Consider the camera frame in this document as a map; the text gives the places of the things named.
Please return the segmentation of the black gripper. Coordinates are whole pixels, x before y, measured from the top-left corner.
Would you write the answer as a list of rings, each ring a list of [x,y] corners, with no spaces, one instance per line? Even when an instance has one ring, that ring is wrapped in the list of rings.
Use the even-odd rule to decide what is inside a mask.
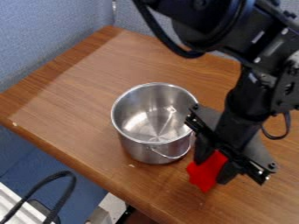
[[[249,175],[263,185],[277,172],[277,162],[258,136],[261,122],[239,116],[230,107],[223,113],[195,104],[190,107],[186,124],[195,133],[194,161],[201,165],[219,150],[229,158],[217,182],[226,185],[239,174]]]

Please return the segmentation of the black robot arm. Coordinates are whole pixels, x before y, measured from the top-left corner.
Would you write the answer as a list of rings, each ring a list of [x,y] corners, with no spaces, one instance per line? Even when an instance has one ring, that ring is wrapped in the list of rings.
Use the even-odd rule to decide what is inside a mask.
[[[203,190],[238,175],[265,183],[277,162],[257,141],[273,116],[299,110],[299,22],[279,0],[132,0],[169,49],[187,59],[219,51],[241,63],[222,113],[193,105],[191,182]]]

